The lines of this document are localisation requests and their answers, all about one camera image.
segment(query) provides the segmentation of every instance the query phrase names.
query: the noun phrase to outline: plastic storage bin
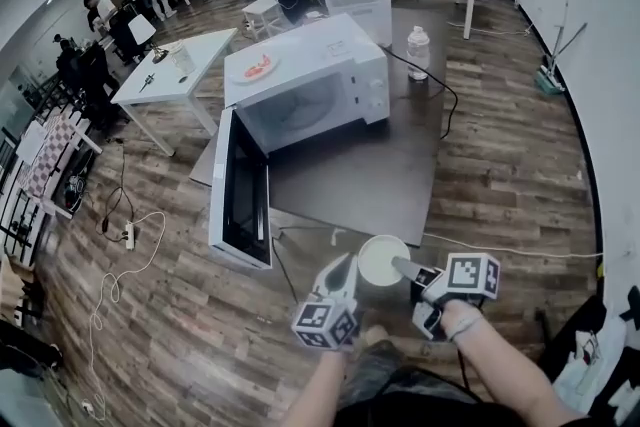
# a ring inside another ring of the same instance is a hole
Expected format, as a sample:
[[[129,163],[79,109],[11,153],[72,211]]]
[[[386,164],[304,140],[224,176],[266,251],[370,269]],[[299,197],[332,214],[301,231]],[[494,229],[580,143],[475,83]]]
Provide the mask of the plastic storage bin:
[[[373,41],[388,47],[393,42],[391,0],[325,0],[330,15],[348,13]]]

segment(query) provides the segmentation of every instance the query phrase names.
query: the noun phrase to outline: transparent container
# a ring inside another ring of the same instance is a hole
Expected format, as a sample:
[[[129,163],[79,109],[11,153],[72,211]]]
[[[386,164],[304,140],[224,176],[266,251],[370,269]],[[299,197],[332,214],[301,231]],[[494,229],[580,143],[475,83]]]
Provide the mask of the transparent container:
[[[383,47],[391,46],[391,0],[325,0],[330,15],[349,13],[369,37]]]
[[[173,43],[168,47],[168,50],[173,64],[175,64],[184,75],[189,75],[196,70],[196,65],[193,59],[191,59],[191,54],[189,54],[189,51],[182,41]]]
[[[413,28],[407,40],[407,60],[424,70],[431,64],[431,51],[429,50],[429,36],[418,25]],[[426,82],[429,76],[418,68],[409,65],[409,78],[416,82]]]

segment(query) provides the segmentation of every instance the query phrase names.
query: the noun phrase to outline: dark table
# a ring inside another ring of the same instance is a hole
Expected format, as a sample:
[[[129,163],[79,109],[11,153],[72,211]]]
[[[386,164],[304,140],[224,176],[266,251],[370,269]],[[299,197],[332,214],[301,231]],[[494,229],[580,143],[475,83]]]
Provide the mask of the dark table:
[[[393,8],[392,51],[407,56],[421,25],[431,39],[429,71],[444,81],[446,14],[438,6]],[[442,87],[411,83],[388,56],[391,116],[320,134],[269,155],[272,208],[358,232],[389,234],[418,247],[427,219],[443,113]]]

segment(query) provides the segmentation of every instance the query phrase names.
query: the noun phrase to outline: white cable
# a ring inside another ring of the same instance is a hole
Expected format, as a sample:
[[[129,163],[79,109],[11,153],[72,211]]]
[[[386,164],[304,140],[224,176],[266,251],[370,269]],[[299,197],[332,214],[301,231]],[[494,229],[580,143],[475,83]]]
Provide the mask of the white cable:
[[[592,253],[592,254],[574,254],[569,253],[567,255],[553,255],[549,253],[535,253],[531,251],[520,251],[518,249],[509,249],[506,247],[483,247],[483,246],[472,246],[471,244],[467,244],[465,242],[460,242],[459,240],[448,239],[447,237],[441,237],[440,235],[435,235],[433,233],[427,233],[426,231],[423,233],[425,237],[431,237],[433,239],[445,240],[447,242],[451,242],[453,244],[458,244],[459,246],[464,246],[469,249],[477,249],[479,251],[505,251],[507,253],[513,253],[521,256],[542,256],[547,258],[596,258],[598,256],[602,256],[602,253]]]
[[[451,25],[452,27],[458,27],[460,29],[464,29],[464,25],[460,25],[452,22],[447,22],[447,24]],[[527,27],[524,31],[518,31],[518,32],[485,31],[484,29],[474,29],[473,27],[471,27],[471,30],[475,32],[483,32],[484,34],[493,34],[494,36],[507,36],[507,35],[518,36],[520,34],[522,34],[523,36],[528,36],[529,34],[531,34],[531,27],[533,27],[533,24],[529,25],[529,27]]]
[[[104,398],[104,392],[102,391],[102,385],[100,384],[100,378],[98,377],[98,374],[96,374],[96,371],[93,367],[93,360],[94,360],[93,328],[95,327],[96,331],[102,331],[102,319],[100,318],[100,315],[98,315],[98,309],[100,309],[100,306],[102,305],[104,282],[109,276],[111,276],[114,279],[113,285],[111,285],[111,302],[114,304],[117,304],[120,301],[120,285],[118,284],[118,282],[120,281],[120,278],[122,278],[127,274],[138,274],[139,272],[144,271],[151,265],[151,262],[153,262],[153,259],[155,258],[156,253],[158,252],[158,247],[160,247],[160,242],[162,241],[162,237],[164,236],[164,230],[167,227],[167,217],[164,215],[164,212],[151,212],[150,214],[145,215],[142,219],[139,219],[138,221],[135,221],[132,223],[132,224],[141,223],[142,221],[151,217],[152,215],[162,216],[162,231],[160,232],[158,243],[156,244],[156,248],[153,250],[153,254],[151,255],[151,258],[149,258],[147,265],[135,271],[124,271],[120,273],[118,277],[116,277],[111,272],[108,272],[107,274],[105,274],[102,277],[102,282],[100,283],[100,300],[98,301],[98,304],[96,305],[96,308],[93,311],[93,313],[89,316],[89,346],[91,347],[91,362],[89,364],[89,368],[91,370],[91,373],[93,374],[93,377],[95,377],[96,379],[96,383],[98,384],[98,393],[94,394],[93,398],[102,409],[102,413],[99,417],[93,412],[89,413],[89,415],[98,422],[103,422],[106,419],[107,405]]]

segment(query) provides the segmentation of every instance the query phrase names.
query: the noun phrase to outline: checkered board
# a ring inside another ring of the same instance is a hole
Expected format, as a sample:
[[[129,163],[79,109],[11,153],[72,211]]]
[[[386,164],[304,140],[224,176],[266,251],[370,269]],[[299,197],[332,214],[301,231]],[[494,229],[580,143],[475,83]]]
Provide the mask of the checkered board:
[[[40,198],[47,181],[73,137],[73,125],[66,116],[54,116],[44,125],[47,137],[31,166],[23,165],[18,174],[18,184],[30,196]]]

